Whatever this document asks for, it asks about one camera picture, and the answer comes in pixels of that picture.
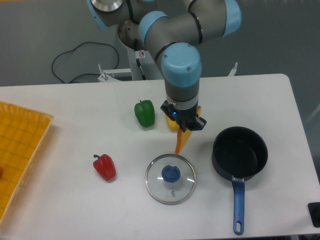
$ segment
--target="blue lid knob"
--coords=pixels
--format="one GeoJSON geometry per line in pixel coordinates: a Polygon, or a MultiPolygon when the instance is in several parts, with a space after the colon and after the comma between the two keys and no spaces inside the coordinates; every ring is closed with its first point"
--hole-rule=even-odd
{"type": "Polygon", "coordinates": [[[241,10],[235,0],[224,0],[226,6],[226,23],[223,37],[230,34],[240,27],[241,24],[241,10]]]}
{"type": "Polygon", "coordinates": [[[162,169],[161,176],[166,182],[175,183],[180,179],[180,169],[177,166],[167,165],[162,169]]]}
{"type": "Polygon", "coordinates": [[[202,72],[198,50],[185,42],[170,45],[163,53],[161,70],[171,84],[186,88],[195,84],[202,72]]]}

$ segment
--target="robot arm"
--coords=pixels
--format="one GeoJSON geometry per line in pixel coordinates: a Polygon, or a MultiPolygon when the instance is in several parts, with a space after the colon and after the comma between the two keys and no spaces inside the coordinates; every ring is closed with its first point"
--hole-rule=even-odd
{"type": "Polygon", "coordinates": [[[202,64],[193,45],[236,31],[241,24],[237,2],[184,0],[188,12],[172,18],[154,11],[157,6],[152,0],[91,0],[91,3],[107,26],[126,20],[139,24],[141,40],[165,81],[167,100],[161,109],[184,132],[202,130],[207,123],[197,114],[202,64]],[[97,2],[116,7],[103,8],[97,2]]]}

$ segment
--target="blue joint cap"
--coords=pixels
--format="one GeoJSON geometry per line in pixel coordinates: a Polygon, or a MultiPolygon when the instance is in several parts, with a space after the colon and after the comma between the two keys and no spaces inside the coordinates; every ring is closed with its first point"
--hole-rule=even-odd
{"type": "Polygon", "coordinates": [[[223,37],[238,30],[241,24],[241,10],[235,0],[224,0],[226,6],[226,23],[223,37]]]}
{"type": "Polygon", "coordinates": [[[162,74],[171,84],[186,88],[195,84],[202,72],[198,50],[185,42],[170,45],[161,60],[162,74]]]}
{"type": "Polygon", "coordinates": [[[94,7],[92,6],[91,0],[86,0],[86,4],[88,5],[88,8],[90,9],[90,12],[93,15],[93,18],[94,18],[96,24],[98,25],[98,27],[100,29],[107,29],[108,27],[101,21],[101,19],[99,18],[99,16],[96,13],[94,7]]]}
{"type": "Polygon", "coordinates": [[[161,171],[163,180],[168,183],[175,183],[181,177],[180,169],[177,166],[165,166],[161,171]]]}
{"type": "Polygon", "coordinates": [[[145,15],[141,19],[139,24],[139,34],[143,43],[145,43],[146,41],[147,33],[151,28],[152,24],[154,24],[155,21],[157,21],[159,18],[162,18],[162,17],[168,17],[168,16],[163,11],[152,11],[152,12],[149,12],[147,15],[145,15]]]}

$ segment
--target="yellow basket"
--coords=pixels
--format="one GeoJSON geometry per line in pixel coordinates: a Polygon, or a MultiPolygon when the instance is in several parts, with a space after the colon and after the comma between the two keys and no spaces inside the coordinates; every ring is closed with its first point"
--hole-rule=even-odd
{"type": "Polygon", "coordinates": [[[25,179],[53,116],[0,101],[0,222],[25,179]]]}

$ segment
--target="black cable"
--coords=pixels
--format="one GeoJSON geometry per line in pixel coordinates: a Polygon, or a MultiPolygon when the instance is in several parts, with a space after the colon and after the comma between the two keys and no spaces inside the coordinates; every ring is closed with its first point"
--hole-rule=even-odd
{"type": "Polygon", "coordinates": [[[115,65],[115,67],[114,67],[113,69],[116,69],[116,68],[118,67],[120,57],[119,57],[119,52],[118,52],[118,50],[117,50],[114,46],[112,46],[112,45],[110,45],[110,44],[108,44],[108,43],[95,42],[95,41],[85,41],[85,42],[81,43],[80,45],[76,46],[74,49],[72,49],[72,50],[70,50],[70,51],[65,51],[65,52],[63,52],[63,53],[60,53],[60,54],[59,54],[58,56],[56,56],[55,59],[53,60],[53,62],[52,62],[52,64],[51,64],[51,71],[52,71],[53,75],[54,75],[57,79],[59,79],[63,84],[66,84],[66,83],[68,83],[68,84],[79,83],[79,82],[76,82],[75,80],[76,80],[77,78],[82,77],[82,76],[100,76],[100,74],[98,74],[98,73],[84,73],[84,74],[81,74],[81,75],[79,75],[79,76],[74,77],[74,78],[73,78],[71,81],[69,81],[69,82],[65,82],[65,81],[63,81],[60,77],[58,77],[58,76],[56,75],[55,71],[54,71],[55,61],[56,61],[60,56],[62,56],[62,55],[64,55],[64,54],[71,53],[71,52],[77,50],[78,48],[80,48],[82,45],[85,45],[85,44],[97,44],[97,45],[103,45],[103,46],[108,46],[108,47],[113,48],[113,49],[115,50],[115,53],[116,53],[116,56],[117,56],[117,62],[116,62],[116,65],[115,65]]]}

